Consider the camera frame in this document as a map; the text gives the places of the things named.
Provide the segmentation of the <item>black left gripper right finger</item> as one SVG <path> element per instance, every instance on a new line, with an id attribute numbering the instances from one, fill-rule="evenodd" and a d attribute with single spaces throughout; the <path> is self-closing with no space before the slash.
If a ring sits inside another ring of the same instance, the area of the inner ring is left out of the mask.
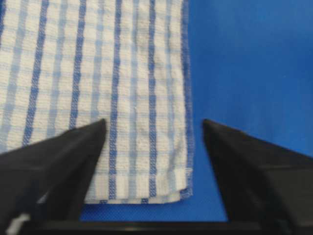
<path id="1" fill-rule="evenodd" d="M 227 222 L 222 235 L 310 235 L 313 232 L 311 157 L 205 119 L 203 141 Z"/>

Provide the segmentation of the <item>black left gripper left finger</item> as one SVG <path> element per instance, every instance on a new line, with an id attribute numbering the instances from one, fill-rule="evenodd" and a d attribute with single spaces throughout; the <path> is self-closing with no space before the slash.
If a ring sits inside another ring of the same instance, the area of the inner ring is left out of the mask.
<path id="1" fill-rule="evenodd" d="M 103 145 L 106 121 L 0 156 L 0 232 L 20 215 L 39 221 L 78 221 Z"/>

